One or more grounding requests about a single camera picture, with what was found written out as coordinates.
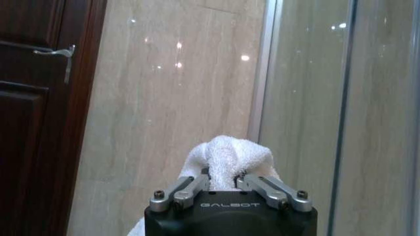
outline towel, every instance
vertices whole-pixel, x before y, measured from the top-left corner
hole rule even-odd
[[[273,168],[271,150],[249,140],[224,135],[191,150],[179,177],[197,177],[201,169],[207,167],[211,176],[209,189],[215,191],[239,190],[235,188],[233,178],[243,171],[280,179]],[[140,219],[128,236],[144,236],[144,218]]]

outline shower enclosure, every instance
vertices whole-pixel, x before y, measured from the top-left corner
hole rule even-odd
[[[419,0],[268,0],[248,138],[319,235],[419,235]]]

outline beige wall tile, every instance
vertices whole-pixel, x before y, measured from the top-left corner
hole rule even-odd
[[[125,235],[191,148],[245,138],[264,2],[237,1],[108,0],[68,235]]]

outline dark brown door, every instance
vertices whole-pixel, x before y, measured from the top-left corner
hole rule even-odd
[[[65,234],[104,7],[0,0],[0,235]]]

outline door handle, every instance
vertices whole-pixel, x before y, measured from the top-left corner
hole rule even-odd
[[[33,53],[43,56],[53,56],[53,55],[61,55],[67,57],[67,67],[65,67],[65,77],[64,77],[64,83],[68,84],[68,80],[71,78],[71,70],[72,70],[72,56],[76,50],[76,46],[69,46],[68,49],[61,49],[52,52],[41,52],[39,50],[33,50]]]

